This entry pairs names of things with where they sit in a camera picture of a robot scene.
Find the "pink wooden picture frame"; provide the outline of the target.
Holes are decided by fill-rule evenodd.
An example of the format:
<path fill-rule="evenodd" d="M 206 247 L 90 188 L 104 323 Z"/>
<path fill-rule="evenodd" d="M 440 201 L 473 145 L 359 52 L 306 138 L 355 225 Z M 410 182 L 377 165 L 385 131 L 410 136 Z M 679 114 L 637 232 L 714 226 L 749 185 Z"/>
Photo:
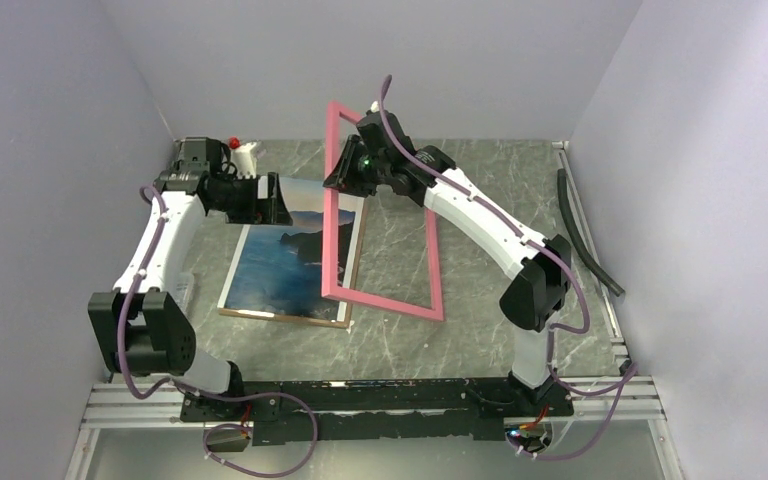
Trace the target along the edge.
<path fill-rule="evenodd" d="M 324 162 L 325 175 L 337 165 L 340 153 L 339 138 L 342 127 L 354 126 L 362 115 L 342 103 L 332 100 L 325 113 Z M 339 213 L 340 197 L 337 191 L 325 189 L 323 197 L 321 294 L 324 298 L 363 306 L 396 315 L 412 316 L 429 323 L 442 324 L 446 320 L 442 268 L 439 252 L 437 217 L 428 209 L 423 214 L 422 233 L 424 247 L 420 271 L 426 274 L 427 295 L 418 300 L 393 291 L 375 291 L 370 288 L 349 286 L 348 280 L 338 284 L 339 260 Z"/>

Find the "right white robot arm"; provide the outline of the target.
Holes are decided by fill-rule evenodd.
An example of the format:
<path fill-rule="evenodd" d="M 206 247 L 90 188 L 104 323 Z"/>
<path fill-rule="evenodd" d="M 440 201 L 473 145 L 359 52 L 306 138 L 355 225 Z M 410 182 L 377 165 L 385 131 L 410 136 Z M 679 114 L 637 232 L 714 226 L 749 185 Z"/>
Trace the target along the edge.
<path fill-rule="evenodd" d="M 560 384 L 553 355 L 561 326 L 552 318 L 569 291 L 582 291 L 572 269 L 570 242 L 518 221 L 441 149 L 414 147 L 397 117 L 378 105 L 359 115 L 331 103 L 325 145 L 328 208 L 335 206 L 337 195 L 365 198 L 386 186 L 449 221 L 499 266 L 510 281 L 499 309 L 514 328 L 510 401 L 521 414 L 537 413 Z"/>

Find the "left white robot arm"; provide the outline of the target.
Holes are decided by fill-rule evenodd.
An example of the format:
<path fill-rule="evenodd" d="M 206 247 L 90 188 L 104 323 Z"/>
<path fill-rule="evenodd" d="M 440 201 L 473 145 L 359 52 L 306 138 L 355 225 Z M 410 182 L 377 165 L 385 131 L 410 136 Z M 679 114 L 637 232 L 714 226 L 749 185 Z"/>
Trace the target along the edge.
<path fill-rule="evenodd" d="M 239 373 L 200 349 L 184 310 L 173 297 L 195 233 L 212 212 L 243 225 L 292 223 L 274 172 L 260 174 L 262 145 L 236 137 L 185 137 L 173 159 L 140 189 L 151 207 L 144 233 L 127 268 L 108 292 L 92 294 L 88 315 L 106 367 L 132 382 L 166 374 L 171 382 L 207 395 L 223 420 L 246 406 Z"/>

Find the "clear plastic screw box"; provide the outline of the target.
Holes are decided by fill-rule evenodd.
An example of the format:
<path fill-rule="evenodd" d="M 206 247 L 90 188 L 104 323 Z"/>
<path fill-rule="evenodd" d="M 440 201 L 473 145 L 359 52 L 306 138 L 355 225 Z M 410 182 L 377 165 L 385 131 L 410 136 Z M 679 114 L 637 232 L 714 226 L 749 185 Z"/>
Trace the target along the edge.
<path fill-rule="evenodd" d="M 195 275 L 192 272 L 180 273 L 178 275 L 175 290 L 172 292 L 172 297 L 185 316 L 189 315 L 194 291 Z"/>

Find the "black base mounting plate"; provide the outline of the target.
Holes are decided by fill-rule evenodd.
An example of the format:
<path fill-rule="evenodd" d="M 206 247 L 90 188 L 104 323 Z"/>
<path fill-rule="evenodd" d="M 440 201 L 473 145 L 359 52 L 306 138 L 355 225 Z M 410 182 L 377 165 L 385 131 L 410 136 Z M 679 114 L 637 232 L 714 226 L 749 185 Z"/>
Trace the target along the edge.
<path fill-rule="evenodd" d="M 257 446 L 306 441 L 466 436 L 499 441 L 539 415 L 570 417 L 570 393 L 548 381 L 536 392 L 512 377 L 240 382 L 221 400 L 187 393 L 185 423 L 253 423 Z"/>

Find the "black foam tube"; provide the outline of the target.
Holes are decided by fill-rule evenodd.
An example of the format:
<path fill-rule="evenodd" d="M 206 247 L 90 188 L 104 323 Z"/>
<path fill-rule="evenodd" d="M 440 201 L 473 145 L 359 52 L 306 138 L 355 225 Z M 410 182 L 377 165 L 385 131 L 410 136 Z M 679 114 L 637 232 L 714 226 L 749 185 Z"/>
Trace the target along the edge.
<path fill-rule="evenodd" d="M 580 228 L 571 201 L 571 184 L 567 171 L 560 168 L 556 172 L 556 191 L 561 218 L 573 249 L 584 266 L 615 297 L 622 297 L 626 290 L 601 266 L 587 245 L 584 232 Z"/>

